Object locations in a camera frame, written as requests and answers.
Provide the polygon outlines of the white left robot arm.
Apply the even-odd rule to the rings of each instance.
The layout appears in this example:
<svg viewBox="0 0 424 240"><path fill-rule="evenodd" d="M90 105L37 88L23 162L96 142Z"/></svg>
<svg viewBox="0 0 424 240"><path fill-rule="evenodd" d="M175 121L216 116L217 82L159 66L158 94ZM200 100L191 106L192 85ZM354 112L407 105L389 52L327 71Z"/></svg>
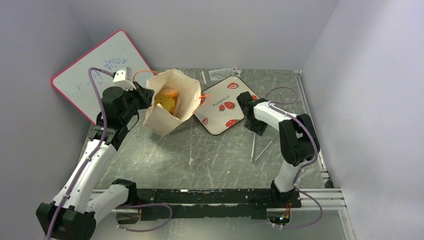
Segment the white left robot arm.
<svg viewBox="0 0 424 240"><path fill-rule="evenodd" d="M51 203L41 203L36 217L46 239L89 240L97 224L116 207L132 208L139 201L135 182L117 179L98 197L90 199L101 170L117 153L129 133L130 120L148 109L154 91L135 83L133 89L119 86L95 91L100 106L96 125L77 167Z"/></svg>

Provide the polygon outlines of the white paper bag orange handles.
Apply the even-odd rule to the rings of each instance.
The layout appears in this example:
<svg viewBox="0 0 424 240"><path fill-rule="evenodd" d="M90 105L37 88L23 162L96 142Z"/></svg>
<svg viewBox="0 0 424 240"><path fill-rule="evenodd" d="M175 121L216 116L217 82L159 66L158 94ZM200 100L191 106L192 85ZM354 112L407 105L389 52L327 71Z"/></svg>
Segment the white paper bag orange handles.
<svg viewBox="0 0 424 240"><path fill-rule="evenodd" d="M202 93L198 80L177 69L157 73L146 80L145 88L153 90L154 94L143 126L162 137L175 130L213 99L213 95Z"/></svg>

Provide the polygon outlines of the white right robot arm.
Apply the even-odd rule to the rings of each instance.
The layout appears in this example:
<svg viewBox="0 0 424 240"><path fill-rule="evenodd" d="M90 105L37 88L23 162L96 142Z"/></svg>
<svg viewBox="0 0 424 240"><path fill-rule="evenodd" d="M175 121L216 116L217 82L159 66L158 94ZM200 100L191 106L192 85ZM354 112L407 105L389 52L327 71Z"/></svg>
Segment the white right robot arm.
<svg viewBox="0 0 424 240"><path fill-rule="evenodd" d="M249 92L236 98L244 118L244 127L261 136L268 126L276 129L284 163L270 186L270 202L282 207L295 192L300 173L318 160L319 140L311 117L292 114L265 98L253 99Z"/></svg>

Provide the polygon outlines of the metal tongs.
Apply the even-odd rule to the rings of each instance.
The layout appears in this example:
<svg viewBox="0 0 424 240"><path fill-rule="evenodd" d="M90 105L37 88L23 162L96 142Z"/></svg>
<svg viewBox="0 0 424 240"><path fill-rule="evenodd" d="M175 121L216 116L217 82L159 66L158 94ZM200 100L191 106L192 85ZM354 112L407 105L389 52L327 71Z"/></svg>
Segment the metal tongs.
<svg viewBox="0 0 424 240"><path fill-rule="evenodd" d="M264 152L270 147L270 145L273 143L273 141L279 136L279 134L276 134L273 139L266 145L266 147L258 154L258 156L255 157L255 145L256 145L256 137L257 134L253 133L253 139L252 139L252 148L251 148L251 156L250 156L250 161L253 163L255 161L257 161L263 154Z"/></svg>

